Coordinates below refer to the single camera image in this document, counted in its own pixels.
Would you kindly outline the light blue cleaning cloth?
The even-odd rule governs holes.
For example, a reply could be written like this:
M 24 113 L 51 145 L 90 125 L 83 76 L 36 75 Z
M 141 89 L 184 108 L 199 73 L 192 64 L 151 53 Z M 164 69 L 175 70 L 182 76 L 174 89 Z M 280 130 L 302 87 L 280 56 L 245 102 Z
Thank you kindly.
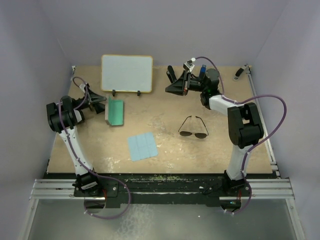
M 156 157 L 158 149 L 152 132 L 130 136 L 127 139 L 130 159 L 133 162 Z

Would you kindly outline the aviator sunglasses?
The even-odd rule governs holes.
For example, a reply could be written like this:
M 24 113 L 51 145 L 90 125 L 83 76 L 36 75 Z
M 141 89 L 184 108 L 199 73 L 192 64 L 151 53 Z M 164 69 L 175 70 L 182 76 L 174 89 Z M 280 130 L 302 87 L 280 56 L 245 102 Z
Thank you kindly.
M 187 116 L 178 129 L 182 137 L 194 135 L 198 139 L 205 139 L 209 136 L 209 131 L 203 119 L 199 116 Z

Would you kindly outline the blue stapler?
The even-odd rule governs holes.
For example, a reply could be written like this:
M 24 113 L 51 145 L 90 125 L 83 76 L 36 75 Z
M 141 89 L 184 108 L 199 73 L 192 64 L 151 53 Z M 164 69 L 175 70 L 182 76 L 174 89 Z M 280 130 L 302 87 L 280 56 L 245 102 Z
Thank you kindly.
M 205 64 L 203 64 L 200 68 L 200 71 L 199 71 L 199 75 L 198 75 L 198 78 L 202 81 L 206 75 L 206 68 L 207 66 Z

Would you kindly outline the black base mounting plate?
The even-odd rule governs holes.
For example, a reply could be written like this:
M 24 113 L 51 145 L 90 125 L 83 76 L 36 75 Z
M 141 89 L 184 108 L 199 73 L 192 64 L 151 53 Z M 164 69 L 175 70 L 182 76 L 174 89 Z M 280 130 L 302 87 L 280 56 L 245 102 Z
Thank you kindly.
M 244 179 L 230 180 L 226 174 L 112 174 L 96 178 L 78 177 L 74 196 L 83 197 L 92 208 L 94 198 L 105 208 L 121 205 L 205 205 L 240 208 L 241 197 L 251 194 Z

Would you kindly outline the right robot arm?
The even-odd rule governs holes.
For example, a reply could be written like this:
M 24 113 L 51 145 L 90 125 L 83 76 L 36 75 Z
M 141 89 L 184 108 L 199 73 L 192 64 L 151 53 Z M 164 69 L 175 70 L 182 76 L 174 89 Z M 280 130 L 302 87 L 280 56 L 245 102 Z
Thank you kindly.
M 233 148 L 230 162 L 223 174 L 222 190 L 228 196 L 235 195 L 240 188 L 247 186 L 247 161 L 251 148 L 264 136 L 257 105 L 253 102 L 236 103 L 224 97 L 219 91 L 220 73 L 214 68 L 207 69 L 205 65 L 196 77 L 186 69 L 180 77 L 176 77 L 172 66 L 168 66 L 166 75 L 170 81 L 165 89 L 167 93 L 185 96 L 189 91 L 200 92 L 204 107 L 227 116 L 228 135 Z

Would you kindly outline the small whiteboard yellow frame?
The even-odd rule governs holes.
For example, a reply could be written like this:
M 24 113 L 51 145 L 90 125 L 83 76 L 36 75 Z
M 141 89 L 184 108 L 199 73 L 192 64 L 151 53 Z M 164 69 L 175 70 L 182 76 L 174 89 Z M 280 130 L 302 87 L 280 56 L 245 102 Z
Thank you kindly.
M 153 57 L 149 55 L 101 56 L 100 88 L 103 92 L 150 93 L 153 88 Z

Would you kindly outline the black handled tool at corner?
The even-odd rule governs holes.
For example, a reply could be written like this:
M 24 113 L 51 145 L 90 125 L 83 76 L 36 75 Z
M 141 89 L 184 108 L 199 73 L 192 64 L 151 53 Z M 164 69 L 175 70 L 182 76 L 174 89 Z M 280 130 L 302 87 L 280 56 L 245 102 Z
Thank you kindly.
M 240 76 L 243 74 L 243 73 L 247 73 L 247 71 L 250 69 L 250 66 L 248 63 L 246 63 L 245 65 L 243 65 L 242 67 L 240 67 L 236 73 L 234 74 L 234 77 L 233 77 L 233 80 L 234 81 L 238 81 Z

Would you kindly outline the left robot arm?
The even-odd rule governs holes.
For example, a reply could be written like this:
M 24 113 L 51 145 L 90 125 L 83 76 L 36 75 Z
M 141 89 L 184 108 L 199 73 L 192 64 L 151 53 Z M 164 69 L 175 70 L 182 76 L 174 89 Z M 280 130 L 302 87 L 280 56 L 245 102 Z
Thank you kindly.
M 103 184 L 93 174 L 94 167 L 87 159 L 81 147 L 77 125 L 85 121 L 83 110 L 89 108 L 97 114 L 105 111 L 105 96 L 85 90 L 84 97 L 74 99 L 63 96 L 58 103 L 46 105 L 47 121 L 50 129 L 58 133 L 72 159 L 76 180 L 75 189 L 85 195 L 98 196 L 103 191 Z

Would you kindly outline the black stapler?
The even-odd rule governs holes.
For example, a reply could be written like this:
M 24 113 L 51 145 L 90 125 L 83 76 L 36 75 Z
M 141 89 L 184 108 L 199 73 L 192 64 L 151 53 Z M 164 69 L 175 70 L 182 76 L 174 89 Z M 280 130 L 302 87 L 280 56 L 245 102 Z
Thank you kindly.
M 167 75 L 167 77 L 168 77 L 168 79 L 169 79 L 171 84 L 173 84 L 177 80 L 175 71 L 174 71 L 174 69 L 173 69 L 173 67 L 171 65 L 169 65 L 167 67 L 166 75 Z

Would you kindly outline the green lined glasses case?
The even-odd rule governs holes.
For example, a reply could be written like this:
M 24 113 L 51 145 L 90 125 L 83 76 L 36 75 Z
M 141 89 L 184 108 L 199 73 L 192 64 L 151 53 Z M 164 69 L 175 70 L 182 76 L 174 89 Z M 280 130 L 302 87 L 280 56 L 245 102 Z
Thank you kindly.
M 124 125 L 124 101 L 111 96 L 105 104 L 105 121 L 109 126 L 117 127 Z

